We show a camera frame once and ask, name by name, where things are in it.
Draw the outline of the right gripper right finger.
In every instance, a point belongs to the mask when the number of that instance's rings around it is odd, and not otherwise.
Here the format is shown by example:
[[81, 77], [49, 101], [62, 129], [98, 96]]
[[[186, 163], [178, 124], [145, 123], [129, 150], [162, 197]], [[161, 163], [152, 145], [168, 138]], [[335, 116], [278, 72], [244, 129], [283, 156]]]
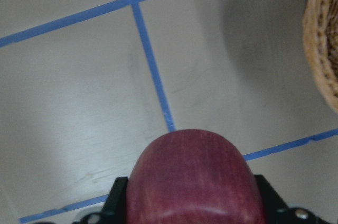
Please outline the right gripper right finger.
[[289, 207], [263, 175], [256, 174], [254, 177], [264, 205], [267, 223], [327, 223], [308, 209]]

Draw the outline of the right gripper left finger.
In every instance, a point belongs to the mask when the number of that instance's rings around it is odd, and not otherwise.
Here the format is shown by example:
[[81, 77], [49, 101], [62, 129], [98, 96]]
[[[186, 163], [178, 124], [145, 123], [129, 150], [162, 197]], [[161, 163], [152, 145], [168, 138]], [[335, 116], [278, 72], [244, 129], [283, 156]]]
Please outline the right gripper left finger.
[[116, 178], [101, 210], [88, 213], [75, 223], [126, 223], [127, 183], [128, 177]]

